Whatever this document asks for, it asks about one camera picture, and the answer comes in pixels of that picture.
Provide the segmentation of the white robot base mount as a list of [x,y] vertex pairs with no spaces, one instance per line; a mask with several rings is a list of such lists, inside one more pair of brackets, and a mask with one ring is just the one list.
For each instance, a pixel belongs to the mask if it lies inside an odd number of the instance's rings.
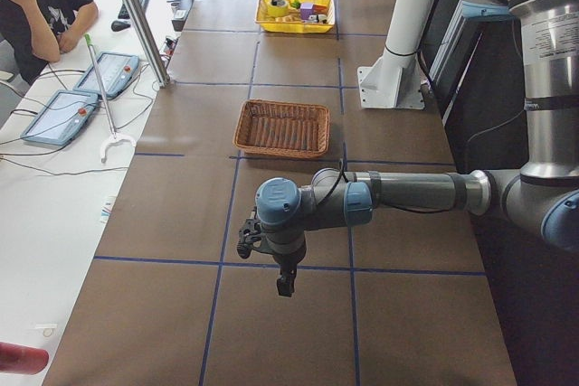
[[357,70],[363,108],[424,108],[418,53],[433,2],[395,1],[382,56]]

